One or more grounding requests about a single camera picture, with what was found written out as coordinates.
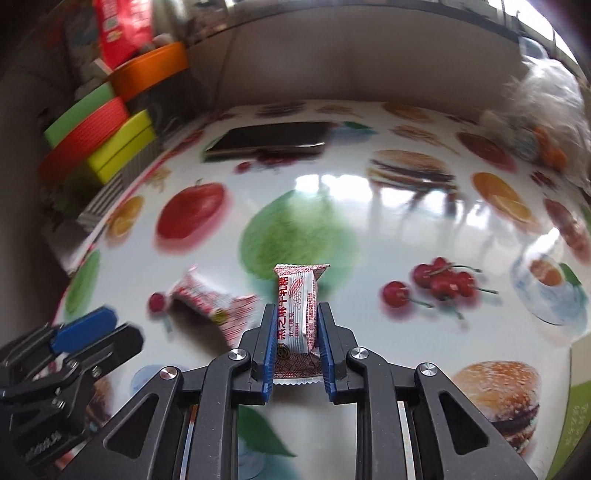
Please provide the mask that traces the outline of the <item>red white snack packet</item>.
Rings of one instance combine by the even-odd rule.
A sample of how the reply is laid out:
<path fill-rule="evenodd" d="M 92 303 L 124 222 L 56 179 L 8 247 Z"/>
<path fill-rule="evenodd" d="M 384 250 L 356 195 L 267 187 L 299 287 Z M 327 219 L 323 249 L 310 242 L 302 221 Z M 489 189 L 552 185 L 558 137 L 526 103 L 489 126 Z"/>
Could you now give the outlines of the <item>red white snack packet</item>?
<path fill-rule="evenodd" d="M 259 308 L 259 296 L 233 295 L 200 273 L 197 266 L 172 285 L 167 300 L 180 302 L 214 324 L 231 348 L 238 347 Z"/>
<path fill-rule="evenodd" d="M 329 264 L 277 264 L 277 346 L 273 382 L 318 382 L 322 361 L 317 346 L 318 280 Z"/>

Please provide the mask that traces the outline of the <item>black white striped box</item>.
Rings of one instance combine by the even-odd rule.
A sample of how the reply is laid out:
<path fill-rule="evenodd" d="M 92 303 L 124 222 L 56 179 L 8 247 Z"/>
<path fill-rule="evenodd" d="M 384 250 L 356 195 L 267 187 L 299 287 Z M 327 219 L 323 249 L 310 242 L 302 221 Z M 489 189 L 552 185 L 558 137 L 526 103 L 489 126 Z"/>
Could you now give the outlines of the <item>black white striped box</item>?
<path fill-rule="evenodd" d="M 92 232 L 105 217 L 123 192 L 161 153 L 162 145 L 158 137 L 143 147 L 114 177 L 95 195 L 76 222 L 86 233 Z"/>

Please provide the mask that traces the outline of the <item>red ribbed box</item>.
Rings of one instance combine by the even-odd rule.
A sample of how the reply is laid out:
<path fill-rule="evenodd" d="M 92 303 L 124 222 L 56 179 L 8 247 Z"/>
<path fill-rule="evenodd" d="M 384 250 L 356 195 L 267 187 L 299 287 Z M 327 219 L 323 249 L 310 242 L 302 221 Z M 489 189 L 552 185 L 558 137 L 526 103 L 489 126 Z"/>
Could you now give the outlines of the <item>red ribbed box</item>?
<path fill-rule="evenodd" d="M 62 183 L 128 120 L 124 102 L 115 97 L 69 132 L 43 159 L 37 169 L 42 185 Z"/>

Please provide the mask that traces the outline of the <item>yellow green box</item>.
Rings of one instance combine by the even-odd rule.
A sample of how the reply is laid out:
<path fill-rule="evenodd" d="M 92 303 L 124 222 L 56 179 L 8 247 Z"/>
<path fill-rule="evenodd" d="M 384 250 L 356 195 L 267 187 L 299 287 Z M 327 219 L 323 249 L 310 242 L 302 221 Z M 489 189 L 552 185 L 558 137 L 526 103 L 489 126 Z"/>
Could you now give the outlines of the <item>yellow green box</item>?
<path fill-rule="evenodd" d="M 98 186 L 105 185 L 156 138 L 148 111 L 142 110 L 133 115 L 88 157 L 85 167 L 89 181 Z"/>

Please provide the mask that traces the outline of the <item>green white cardboard box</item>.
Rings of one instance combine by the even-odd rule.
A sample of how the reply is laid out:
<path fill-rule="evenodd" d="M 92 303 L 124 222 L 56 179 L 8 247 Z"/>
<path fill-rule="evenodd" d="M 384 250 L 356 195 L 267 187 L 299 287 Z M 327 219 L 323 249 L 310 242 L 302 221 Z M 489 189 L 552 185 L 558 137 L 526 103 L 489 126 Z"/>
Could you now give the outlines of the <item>green white cardboard box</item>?
<path fill-rule="evenodd" d="M 548 479 L 554 479 L 565 466 L 590 424 L 590 334 L 580 337 L 571 345 L 570 359 L 570 389 L 565 421 Z"/>

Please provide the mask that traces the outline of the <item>black smartphone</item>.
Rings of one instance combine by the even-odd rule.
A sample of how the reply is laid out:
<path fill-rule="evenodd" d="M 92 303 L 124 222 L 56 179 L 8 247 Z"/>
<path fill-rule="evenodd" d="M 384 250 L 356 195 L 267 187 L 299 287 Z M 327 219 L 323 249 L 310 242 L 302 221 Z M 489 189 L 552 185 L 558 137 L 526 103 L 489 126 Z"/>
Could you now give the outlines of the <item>black smartphone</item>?
<path fill-rule="evenodd" d="M 233 128 L 204 150 L 208 158 L 257 153 L 317 154 L 325 150 L 331 122 L 270 123 Z"/>

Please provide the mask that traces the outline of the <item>orange box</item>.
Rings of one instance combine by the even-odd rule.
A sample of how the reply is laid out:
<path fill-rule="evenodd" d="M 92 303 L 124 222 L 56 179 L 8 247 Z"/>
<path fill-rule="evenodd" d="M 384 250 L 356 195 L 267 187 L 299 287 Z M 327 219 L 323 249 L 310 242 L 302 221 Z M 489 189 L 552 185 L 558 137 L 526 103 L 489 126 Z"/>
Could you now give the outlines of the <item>orange box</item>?
<path fill-rule="evenodd" d="M 128 102 L 188 68 L 183 43 L 173 42 L 127 61 L 115 69 L 107 81 L 115 94 Z"/>

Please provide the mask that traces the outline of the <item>red snack bag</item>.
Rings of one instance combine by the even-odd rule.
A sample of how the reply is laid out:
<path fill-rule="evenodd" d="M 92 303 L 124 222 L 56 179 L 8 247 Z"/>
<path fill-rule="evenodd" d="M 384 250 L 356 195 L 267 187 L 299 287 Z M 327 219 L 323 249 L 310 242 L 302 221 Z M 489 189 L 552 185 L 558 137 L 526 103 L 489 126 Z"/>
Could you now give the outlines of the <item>red snack bag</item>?
<path fill-rule="evenodd" d="M 128 61 L 152 41 L 152 1 L 96 0 L 100 53 L 112 70 Z"/>

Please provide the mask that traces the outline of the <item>clear plastic bag with items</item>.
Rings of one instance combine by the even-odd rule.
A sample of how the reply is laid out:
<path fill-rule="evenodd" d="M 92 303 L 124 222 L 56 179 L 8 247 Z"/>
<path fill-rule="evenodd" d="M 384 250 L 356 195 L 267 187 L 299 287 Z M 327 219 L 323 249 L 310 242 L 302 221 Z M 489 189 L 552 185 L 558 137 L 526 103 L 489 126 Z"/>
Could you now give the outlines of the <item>clear plastic bag with items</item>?
<path fill-rule="evenodd" d="M 502 108 L 484 111 L 480 128 L 518 159 L 588 191 L 590 123 L 578 79 L 533 39 L 521 37 L 519 50 L 527 72 L 506 84 Z"/>

